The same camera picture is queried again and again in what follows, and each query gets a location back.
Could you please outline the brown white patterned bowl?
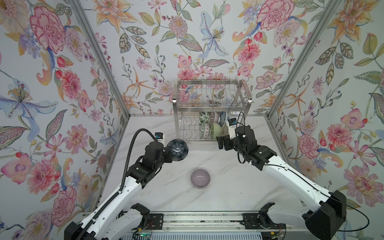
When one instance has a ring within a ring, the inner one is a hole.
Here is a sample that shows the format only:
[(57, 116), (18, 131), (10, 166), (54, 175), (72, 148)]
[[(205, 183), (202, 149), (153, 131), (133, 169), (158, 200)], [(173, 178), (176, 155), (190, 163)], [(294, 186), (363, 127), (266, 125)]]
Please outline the brown white patterned bowl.
[(227, 136), (227, 135), (229, 135), (229, 127), (227, 124), (223, 124), (221, 136)]

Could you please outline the light green bowl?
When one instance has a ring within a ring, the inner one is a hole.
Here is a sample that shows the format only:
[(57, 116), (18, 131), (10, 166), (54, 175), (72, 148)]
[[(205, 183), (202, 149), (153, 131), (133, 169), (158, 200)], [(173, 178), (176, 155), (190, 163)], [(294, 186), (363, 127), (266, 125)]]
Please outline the light green bowl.
[(222, 127), (219, 123), (211, 124), (211, 139), (216, 139), (216, 137), (222, 136)]

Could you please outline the dark blue flower bowl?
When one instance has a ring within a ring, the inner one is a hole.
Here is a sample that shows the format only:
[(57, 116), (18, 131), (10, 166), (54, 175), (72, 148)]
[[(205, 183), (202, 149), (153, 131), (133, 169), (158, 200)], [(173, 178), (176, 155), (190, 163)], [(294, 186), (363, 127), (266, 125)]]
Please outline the dark blue flower bowl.
[(180, 139), (174, 139), (170, 141), (167, 144), (167, 147), (170, 149), (173, 162), (179, 162), (184, 160), (189, 153), (189, 147), (187, 143)]

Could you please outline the green white patterned bowl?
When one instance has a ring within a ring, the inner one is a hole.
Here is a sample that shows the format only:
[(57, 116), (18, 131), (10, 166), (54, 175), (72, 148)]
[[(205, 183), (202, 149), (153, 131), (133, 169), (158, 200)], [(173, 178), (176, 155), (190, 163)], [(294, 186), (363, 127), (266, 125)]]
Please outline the green white patterned bowl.
[(200, 139), (210, 139), (211, 138), (211, 127), (207, 123), (200, 125)]

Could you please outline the blue floral bowl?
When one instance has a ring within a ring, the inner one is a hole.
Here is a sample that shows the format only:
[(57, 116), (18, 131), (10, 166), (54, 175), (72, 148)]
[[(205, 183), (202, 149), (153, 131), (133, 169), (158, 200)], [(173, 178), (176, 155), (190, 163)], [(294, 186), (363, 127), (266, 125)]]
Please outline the blue floral bowl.
[(220, 113), (220, 121), (219, 125), (223, 126), (228, 120), (229, 120), (229, 113), (228, 112), (221, 112)]

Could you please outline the purple ribbed bowl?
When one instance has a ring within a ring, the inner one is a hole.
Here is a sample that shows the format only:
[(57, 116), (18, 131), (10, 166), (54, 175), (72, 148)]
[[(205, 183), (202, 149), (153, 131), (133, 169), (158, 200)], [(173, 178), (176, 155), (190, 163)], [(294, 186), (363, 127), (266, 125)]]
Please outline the purple ribbed bowl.
[(217, 112), (211, 112), (210, 114), (210, 123), (218, 123), (220, 121), (220, 116)]

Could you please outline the green leaf pattern bowl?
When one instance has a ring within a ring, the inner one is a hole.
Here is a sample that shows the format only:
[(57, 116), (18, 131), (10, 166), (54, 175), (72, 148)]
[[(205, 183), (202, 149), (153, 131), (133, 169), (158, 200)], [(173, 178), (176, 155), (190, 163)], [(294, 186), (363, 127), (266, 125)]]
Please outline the green leaf pattern bowl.
[(199, 115), (199, 124), (203, 125), (209, 125), (211, 121), (211, 115), (208, 112), (201, 112)]

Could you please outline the lilac plain bowl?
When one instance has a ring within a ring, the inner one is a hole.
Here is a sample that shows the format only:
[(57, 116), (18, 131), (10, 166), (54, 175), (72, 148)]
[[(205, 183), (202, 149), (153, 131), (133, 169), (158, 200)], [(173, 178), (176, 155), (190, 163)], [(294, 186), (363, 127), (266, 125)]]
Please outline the lilac plain bowl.
[(191, 174), (191, 183), (197, 189), (206, 188), (211, 182), (211, 175), (205, 169), (195, 169)]

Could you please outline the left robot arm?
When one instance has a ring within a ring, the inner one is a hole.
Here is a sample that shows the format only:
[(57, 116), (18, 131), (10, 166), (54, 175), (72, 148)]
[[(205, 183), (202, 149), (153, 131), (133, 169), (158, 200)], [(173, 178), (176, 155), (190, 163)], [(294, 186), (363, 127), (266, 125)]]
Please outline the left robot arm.
[(149, 223), (150, 210), (142, 204), (133, 204), (121, 217), (118, 215), (132, 203), (161, 169), (173, 161), (172, 149), (160, 142), (151, 142), (145, 148), (140, 162), (129, 167), (115, 193), (105, 200), (80, 223), (71, 222), (65, 229), (65, 240), (118, 240), (131, 231), (144, 229)]

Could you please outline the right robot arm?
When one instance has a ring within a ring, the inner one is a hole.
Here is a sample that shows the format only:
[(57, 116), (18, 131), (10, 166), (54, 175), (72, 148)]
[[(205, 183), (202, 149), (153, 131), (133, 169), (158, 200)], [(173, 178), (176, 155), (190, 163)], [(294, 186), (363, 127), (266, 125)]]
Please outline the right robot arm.
[(250, 126), (230, 128), (229, 135), (216, 140), (219, 149), (236, 151), (246, 163), (275, 178), (304, 203), (299, 209), (267, 203), (258, 211), (266, 223), (305, 228), (320, 240), (331, 240), (346, 221), (344, 194), (318, 186), (288, 165), (275, 151), (259, 145)]

